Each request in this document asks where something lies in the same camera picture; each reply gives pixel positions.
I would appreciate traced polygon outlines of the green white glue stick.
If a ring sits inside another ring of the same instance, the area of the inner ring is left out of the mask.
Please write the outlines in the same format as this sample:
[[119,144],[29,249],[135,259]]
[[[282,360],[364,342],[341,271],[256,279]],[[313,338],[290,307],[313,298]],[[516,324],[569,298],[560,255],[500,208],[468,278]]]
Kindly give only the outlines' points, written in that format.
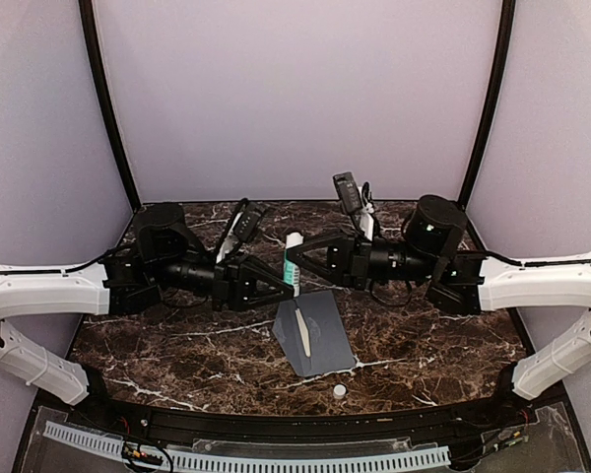
[[300,294],[300,269],[288,258],[288,250],[303,243],[303,235],[298,232],[289,233],[286,237],[286,248],[283,261],[283,281],[290,285],[294,291],[294,297]]

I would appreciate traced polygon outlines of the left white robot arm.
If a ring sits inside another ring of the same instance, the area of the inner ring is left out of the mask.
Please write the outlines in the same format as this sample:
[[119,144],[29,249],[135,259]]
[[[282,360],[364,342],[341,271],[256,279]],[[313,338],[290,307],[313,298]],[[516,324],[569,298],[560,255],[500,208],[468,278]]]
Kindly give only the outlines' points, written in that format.
[[10,318],[40,314],[127,315],[164,300],[168,290],[211,301],[215,310],[247,311],[291,299],[282,275],[241,247],[252,241],[264,207],[239,201],[214,249],[187,226],[177,203],[158,203],[133,220],[135,239],[73,266],[0,264],[0,369],[55,396],[99,430],[119,421],[99,372],[36,344]]

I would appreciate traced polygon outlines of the beige letter paper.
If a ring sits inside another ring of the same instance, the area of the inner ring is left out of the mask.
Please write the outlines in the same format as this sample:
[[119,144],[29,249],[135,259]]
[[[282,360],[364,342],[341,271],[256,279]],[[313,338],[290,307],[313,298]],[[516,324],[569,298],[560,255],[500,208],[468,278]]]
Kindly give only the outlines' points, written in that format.
[[303,348],[304,354],[308,358],[310,358],[311,357],[311,347],[310,347],[309,332],[308,332],[308,328],[306,326],[303,314],[302,314],[301,309],[299,307],[297,307],[295,309],[295,318],[296,318],[297,327],[298,327],[298,331],[299,331],[300,340],[302,343],[302,348]]

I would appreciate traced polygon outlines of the grey envelope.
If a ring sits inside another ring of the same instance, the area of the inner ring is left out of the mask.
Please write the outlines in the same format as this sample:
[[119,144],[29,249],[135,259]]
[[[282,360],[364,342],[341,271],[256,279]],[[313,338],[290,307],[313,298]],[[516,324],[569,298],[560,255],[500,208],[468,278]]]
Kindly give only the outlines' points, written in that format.
[[[309,332],[311,357],[303,351],[296,322],[299,307]],[[278,306],[273,334],[295,374],[309,378],[352,369],[356,360],[334,294],[303,294]]]

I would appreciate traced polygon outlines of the white glue stick cap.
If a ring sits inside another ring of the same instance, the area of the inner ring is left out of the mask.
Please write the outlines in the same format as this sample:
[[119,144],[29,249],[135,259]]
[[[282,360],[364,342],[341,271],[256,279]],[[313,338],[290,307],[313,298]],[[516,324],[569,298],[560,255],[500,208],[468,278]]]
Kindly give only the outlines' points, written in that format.
[[347,387],[344,384],[336,384],[333,388],[333,396],[342,399],[347,395]]

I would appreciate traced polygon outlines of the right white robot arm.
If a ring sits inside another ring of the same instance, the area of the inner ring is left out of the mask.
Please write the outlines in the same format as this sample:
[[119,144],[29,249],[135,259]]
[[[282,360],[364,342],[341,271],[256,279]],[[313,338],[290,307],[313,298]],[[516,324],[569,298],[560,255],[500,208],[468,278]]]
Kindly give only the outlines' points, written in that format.
[[455,315],[513,307],[575,306],[583,313],[535,354],[503,369],[483,407],[494,428],[506,426],[521,403],[591,363],[591,251],[546,260],[516,260],[491,251],[462,251],[466,214],[435,195],[419,199],[390,241],[365,231],[322,234],[288,242],[287,259],[328,282],[365,289],[403,281],[427,287],[427,300]]

